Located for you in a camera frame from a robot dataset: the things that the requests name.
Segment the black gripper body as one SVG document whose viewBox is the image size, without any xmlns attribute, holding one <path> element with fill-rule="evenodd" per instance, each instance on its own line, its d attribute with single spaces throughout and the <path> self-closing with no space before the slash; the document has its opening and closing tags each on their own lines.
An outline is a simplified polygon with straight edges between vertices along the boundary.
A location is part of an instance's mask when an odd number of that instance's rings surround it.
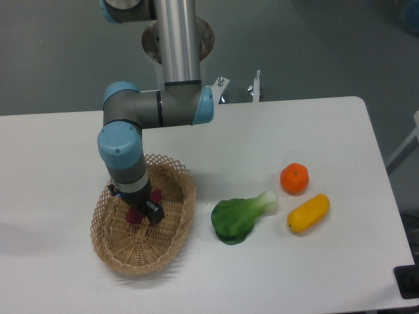
<svg viewBox="0 0 419 314">
<path fill-rule="evenodd" d="M 147 183 L 141 190 L 131 193 L 118 190 L 114 184 L 108 184 L 107 189 L 112 196 L 118 196 L 128 205 L 135 205 L 143 213 L 147 212 L 147 202 L 151 200 L 151 183 Z"/>
</svg>

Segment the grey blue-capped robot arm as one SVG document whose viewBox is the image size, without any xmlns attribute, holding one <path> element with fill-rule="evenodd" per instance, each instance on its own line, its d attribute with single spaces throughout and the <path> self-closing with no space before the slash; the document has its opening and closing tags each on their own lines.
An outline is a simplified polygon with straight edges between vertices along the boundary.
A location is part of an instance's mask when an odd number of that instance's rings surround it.
<svg viewBox="0 0 419 314">
<path fill-rule="evenodd" d="M 114 23 L 154 21 L 160 47 L 163 89 L 142 92 L 118 81 L 105 90 L 98 151 L 110 176 L 110 192 L 136 206 L 152 225 L 164 218 L 151 198 L 151 180 L 143 152 L 142 131 L 206 124 L 214 116 L 212 89 L 201 80 L 202 32 L 194 1 L 100 1 Z"/>
</svg>

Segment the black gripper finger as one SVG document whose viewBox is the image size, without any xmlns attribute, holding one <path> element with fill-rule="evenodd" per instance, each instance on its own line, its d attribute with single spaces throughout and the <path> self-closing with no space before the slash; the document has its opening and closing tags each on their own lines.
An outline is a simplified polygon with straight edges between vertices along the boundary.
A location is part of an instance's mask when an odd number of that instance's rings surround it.
<svg viewBox="0 0 419 314">
<path fill-rule="evenodd" d="M 143 212 L 150 224 L 158 224 L 164 219 L 164 210 L 160 204 L 147 201 L 143 206 Z"/>
</svg>

